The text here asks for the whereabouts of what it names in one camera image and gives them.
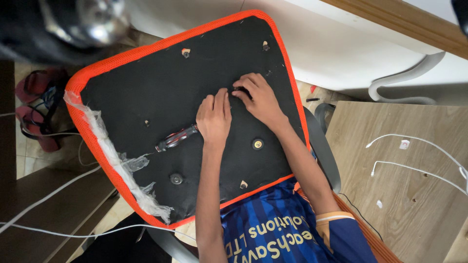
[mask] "wooden trim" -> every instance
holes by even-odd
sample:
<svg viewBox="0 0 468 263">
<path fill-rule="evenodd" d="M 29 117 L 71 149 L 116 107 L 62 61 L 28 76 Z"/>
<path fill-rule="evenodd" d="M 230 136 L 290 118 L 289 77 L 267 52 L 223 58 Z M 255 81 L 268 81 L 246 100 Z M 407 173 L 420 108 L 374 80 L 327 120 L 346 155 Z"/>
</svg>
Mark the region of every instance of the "wooden trim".
<svg viewBox="0 0 468 263">
<path fill-rule="evenodd" d="M 457 25 L 401 0 L 322 1 L 468 59 L 468 39 Z"/>
</svg>

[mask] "person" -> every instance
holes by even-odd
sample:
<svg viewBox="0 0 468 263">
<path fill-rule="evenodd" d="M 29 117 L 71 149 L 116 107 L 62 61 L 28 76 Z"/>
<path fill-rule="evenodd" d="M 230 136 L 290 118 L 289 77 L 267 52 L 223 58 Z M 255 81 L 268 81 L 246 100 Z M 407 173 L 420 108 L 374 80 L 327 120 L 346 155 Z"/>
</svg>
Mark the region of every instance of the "person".
<svg viewBox="0 0 468 263">
<path fill-rule="evenodd" d="M 196 206 L 200 262 L 377 262 L 357 222 L 342 212 L 328 181 L 260 74 L 234 82 L 232 95 L 277 136 L 295 177 L 219 209 L 219 170 L 231 126 L 226 88 L 197 113 L 203 158 Z M 300 183 L 306 201 L 294 185 Z"/>
</svg>

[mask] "wooden desk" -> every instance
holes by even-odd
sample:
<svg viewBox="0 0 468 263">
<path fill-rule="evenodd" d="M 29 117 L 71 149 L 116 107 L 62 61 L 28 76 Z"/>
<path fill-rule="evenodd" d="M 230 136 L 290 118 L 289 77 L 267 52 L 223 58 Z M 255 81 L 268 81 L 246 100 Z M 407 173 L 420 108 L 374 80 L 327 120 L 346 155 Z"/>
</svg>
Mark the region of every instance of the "wooden desk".
<svg viewBox="0 0 468 263">
<path fill-rule="evenodd" d="M 397 165 L 378 163 L 374 177 L 371 171 L 376 161 L 391 161 L 429 171 L 462 189 L 466 181 L 449 157 L 416 139 L 387 136 L 366 148 L 389 133 L 431 141 L 468 167 L 468 108 L 342 101 L 327 132 L 341 192 L 385 244 L 403 262 L 443 262 L 468 217 L 468 197 L 438 178 Z M 399 148 L 403 139 L 410 141 L 406 150 Z"/>
</svg>

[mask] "plastic wrap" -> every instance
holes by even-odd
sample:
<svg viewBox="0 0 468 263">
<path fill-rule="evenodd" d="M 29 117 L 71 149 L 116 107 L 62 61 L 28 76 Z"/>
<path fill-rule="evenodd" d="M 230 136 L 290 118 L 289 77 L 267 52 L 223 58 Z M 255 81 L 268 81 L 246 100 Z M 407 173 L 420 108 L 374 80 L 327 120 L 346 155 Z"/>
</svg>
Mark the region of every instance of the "plastic wrap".
<svg viewBox="0 0 468 263">
<path fill-rule="evenodd" d="M 83 105 L 79 97 L 70 91 L 65 92 L 64 100 L 84 113 L 83 119 L 89 124 L 89 128 L 96 136 L 97 142 L 104 152 L 107 161 L 122 177 L 122 180 L 130 189 L 140 208 L 147 214 L 161 217 L 166 224 L 169 224 L 171 208 L 166 205 L 160 205 L 155 199 L 154 192 L 150 194 L 155 183 L 153 182 L 146 187 L 140 187 L 133 178 L 133 172 L 148 165 L 149 160 L 145 157 L 146 154 L 133 159 L 127 159 L 126 153 L 119 154 L 108 137 L 100 111 L 91 110 Z"/>
</svg>

